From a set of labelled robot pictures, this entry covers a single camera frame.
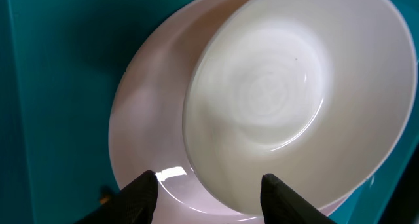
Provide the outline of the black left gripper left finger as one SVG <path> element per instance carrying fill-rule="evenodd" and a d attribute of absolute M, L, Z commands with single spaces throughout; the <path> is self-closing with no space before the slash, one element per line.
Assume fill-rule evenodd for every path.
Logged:
<path fill-rule="evenodd" d="M 101 206 L 76 224 L 151 224 L 157 198 L 157 176 L 147 170 L 117 193 L 103 186 Z"/>

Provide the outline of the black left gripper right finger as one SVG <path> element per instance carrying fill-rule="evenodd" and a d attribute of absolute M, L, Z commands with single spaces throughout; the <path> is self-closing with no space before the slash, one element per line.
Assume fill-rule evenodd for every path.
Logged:
<path fill-rule="evenodd" d="M 265 224 L 334 224 L 274 174 L 261 180 L 260 203 Z"/>

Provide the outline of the white bowl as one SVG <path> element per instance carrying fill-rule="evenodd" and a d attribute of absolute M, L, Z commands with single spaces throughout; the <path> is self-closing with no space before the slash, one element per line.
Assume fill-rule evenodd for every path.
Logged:
<path fill-rule="evenodd" d="M 261 215 L 264 174 L 315 208 L 370 178 L 412 112 L 416 50 L 390 0 L 249 0 L 194 70 L 183 138 L 202 185 Z"/>

